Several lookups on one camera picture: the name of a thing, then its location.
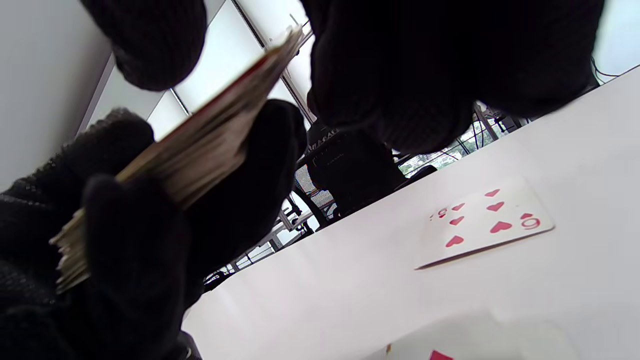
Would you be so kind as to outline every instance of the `white table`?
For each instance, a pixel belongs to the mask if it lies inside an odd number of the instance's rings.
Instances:
[[[359,359],[488,307],[560,327],[581,359],[640,359],[640,70],[239,272],[183,328],[205,360]],[[412,270],[426,215],[520,174],[556,229]]]

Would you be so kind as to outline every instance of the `red heart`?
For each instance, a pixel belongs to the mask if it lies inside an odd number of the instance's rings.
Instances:
[[[447,245],[445,245],[445,247],[452,247],[453,245],[462,244],[463,242],[465,242],[465,239],[456,235],[452,237],[451,240],[449,240],[449,242],[447,243]]]
[[[489,205],[486,207],[486,209],[491,211],[498,211],[502,207],[502,205],[504,205],[504,201],[500,201],[497,204]]]
[[[429,358],[429,360],[454,360],[454,359],[453,357],[446,356],[445,354],[441,354],[436,350],[434,350],[431,353],[431,357]]]
[[[498,192],[500,192],[500,189],[495,189],[495,190],[494,190],[494,191],[492,191],[492,192],[488,192],[488,193],[486,193],[484,196],[494,197],[494,196],[495,196],[495,194],[497,194]]]
[[[465,218],[465,217],[455,218],[455,219],[451,220],[449,223],[450,223],[451,225],[458,225],[458,224],[460,224],[460,222],[461,222],[461,221],[462,221],[462,219],[464,219],[464,218]]]
[[[497,223],[495,223],[495,225],[491,228],[491,231],[489,231],[492,234],[495,234],[501,230],[508,230],[511,229],[511,224],[509,224],[508,222],[501,222],[498,221]]]

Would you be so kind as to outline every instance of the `black chair backrest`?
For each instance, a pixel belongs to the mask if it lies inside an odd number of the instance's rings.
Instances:
[[[339,131],[298,162],[295,191],[323,226],[392,193],[405,180],[382,144],[363,132]]]

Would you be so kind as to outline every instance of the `knitted glove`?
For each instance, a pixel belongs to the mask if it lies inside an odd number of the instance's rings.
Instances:
[[[534,117],[589,85],[604,0],[301,0],[311,81],[330,127],[371,127],[396,150],[451,144],[479,99]]]
[[[116,64],[133,85],[162,91],[198,63],[207,31],[202,0],[81,0],[111,40]]]
[[[271,230],[291,191],[304,134],[295,106],[268,101],[250,131],[245,163],[189,208],[184,221],[152,181],[112,180],[153,142],[145,121],[116,111],[79,136],[0,196],[0,329],[15,334],[0,341],[0,350],[30,359],[166,350],[204,277]],[[104,175],[87,186],[96,174]],[[48,241],[81,206],[85,188],[93,276],[59,298],[60,256]],[[242,214],[249,212],[247,221]],[[157,247],[149,245],[154,241]]]

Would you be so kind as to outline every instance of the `playing card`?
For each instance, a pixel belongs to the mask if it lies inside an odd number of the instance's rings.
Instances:
[[[364,360],[522,360],[514,339],[488,312],[428,325]]]
[[[415,266],[435,266],[553,228],[527,181],[506,179],[427,218]]]
[[[544,320],[525,319],[504,324],[527,360],[577,360],[562,329]]]

